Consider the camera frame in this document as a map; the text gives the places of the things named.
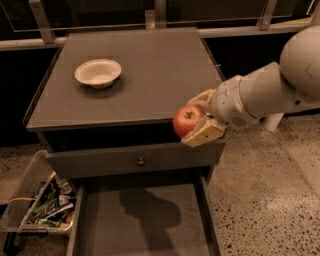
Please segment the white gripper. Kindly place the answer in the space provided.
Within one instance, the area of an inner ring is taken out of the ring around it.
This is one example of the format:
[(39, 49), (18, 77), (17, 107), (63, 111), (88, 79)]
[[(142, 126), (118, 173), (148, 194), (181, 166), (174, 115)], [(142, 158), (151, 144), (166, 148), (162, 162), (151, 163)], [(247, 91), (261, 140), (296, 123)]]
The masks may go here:
[(244, 106), (240, 85), (242, 77), (237, 75), (222, 82), (217, 89), (208, 89), (190, 99), (187, 106), (197, 106), (210, 112), (214, 118), (202, 117), (194, 129), (181, 139), (189, 147), (198, 147), (222, 137), (226, 127), (245, 129), (258, 122)]

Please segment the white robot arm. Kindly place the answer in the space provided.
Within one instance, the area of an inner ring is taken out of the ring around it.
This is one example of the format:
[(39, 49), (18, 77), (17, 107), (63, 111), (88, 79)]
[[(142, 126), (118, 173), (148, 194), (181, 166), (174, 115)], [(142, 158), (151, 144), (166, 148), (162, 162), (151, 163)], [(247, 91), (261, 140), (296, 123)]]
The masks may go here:
[(205, 111), (181, 142), (197, 147), (224, 135), (228, 128), (244, 129), (260, 119), (275, 129), (286, 113), (320, 106), (320, 14), (285, 44), (278, 63), (246, 76), (237, 75), (189, 101)]

